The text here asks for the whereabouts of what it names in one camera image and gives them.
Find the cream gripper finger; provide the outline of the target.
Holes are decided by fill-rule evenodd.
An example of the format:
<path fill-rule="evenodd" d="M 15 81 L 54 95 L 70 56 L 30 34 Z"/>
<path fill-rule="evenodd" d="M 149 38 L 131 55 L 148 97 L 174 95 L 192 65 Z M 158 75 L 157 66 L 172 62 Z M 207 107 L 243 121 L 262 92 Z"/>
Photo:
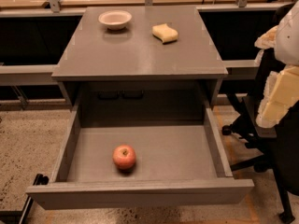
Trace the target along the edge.
<path fill-rule="evenodd" d="M 276 44 L 277 27 L 274 26 L 266 33 L 257 38 L 254 46 L 260 49 L 271 49 Z"/>
<path fill-rule="evenodd" d="M 287 65 L 279 73 L 271 71 L 265 83 L 256 123 L 262 128 L 274 127 L 298 101 L 299 67 Z"/>

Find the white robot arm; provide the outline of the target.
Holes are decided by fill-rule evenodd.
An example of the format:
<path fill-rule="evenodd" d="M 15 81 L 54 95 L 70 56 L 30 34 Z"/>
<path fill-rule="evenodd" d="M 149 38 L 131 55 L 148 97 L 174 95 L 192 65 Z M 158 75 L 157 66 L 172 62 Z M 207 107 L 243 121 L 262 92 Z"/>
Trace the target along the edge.
<path fill-rule="evenodd" d="M 256 117 L 258 126 L 272 128 L 299 101 L 299 1 L 254 46 L 273 48 L 275 58 L 285 64 L 280 72 L 271 71 L 267 77 Z"/>

